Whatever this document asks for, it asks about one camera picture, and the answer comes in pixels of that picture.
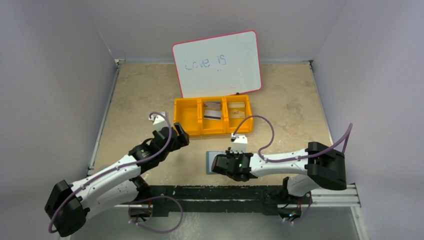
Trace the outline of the blue leather card holder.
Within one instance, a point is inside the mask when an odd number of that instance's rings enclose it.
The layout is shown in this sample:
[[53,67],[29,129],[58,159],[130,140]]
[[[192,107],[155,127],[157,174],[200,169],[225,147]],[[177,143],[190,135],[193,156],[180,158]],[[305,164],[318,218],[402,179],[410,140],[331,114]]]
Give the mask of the blue leather card holder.
[[205,158],[206,158],[206,174],[207,175],[213,175],[215,172],[212,171],[212,165],[215,157],[217,155],[225,154],[224,151],[207,151]]

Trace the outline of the white VIP card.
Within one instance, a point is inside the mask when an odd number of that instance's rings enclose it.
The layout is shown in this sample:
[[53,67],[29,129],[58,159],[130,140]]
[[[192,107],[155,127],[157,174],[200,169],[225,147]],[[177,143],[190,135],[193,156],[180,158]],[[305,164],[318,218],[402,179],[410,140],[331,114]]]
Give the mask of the white VIP card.
[[220,121],[222,119],[222,112],[220,110],[206,109],[203,113],[203,118],[206,120]]

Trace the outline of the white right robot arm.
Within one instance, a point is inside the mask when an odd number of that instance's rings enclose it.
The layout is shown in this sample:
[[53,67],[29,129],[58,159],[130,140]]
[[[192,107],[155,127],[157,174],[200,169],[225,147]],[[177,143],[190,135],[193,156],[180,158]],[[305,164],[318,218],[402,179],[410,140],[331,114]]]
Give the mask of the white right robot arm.
[[283,188],[294,197],[302,197],[317,188],[332,191],[347,188],[344,153],[316,141],[294,152],[266,154],[263,157],[258,153],[235,152],[231,149],[217,152],[209,161],[208,171],[236,182],[286,174]]

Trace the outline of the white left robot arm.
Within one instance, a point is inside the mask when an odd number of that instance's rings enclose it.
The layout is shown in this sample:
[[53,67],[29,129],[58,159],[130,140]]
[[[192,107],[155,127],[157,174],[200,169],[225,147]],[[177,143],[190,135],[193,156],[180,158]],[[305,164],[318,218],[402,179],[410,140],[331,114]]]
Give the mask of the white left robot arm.
[[154,194],[142,174],[163,162],[169,153],[186,147],[190,135],[177,122],[156,128],[152,137],[134,146],[128,154],[105,169],[73,183],[56,183],[44,211],[50,218],[48,232],[68,237],[92,217],[119,204],[152,203],[157,199],[181,204],[160,192]]

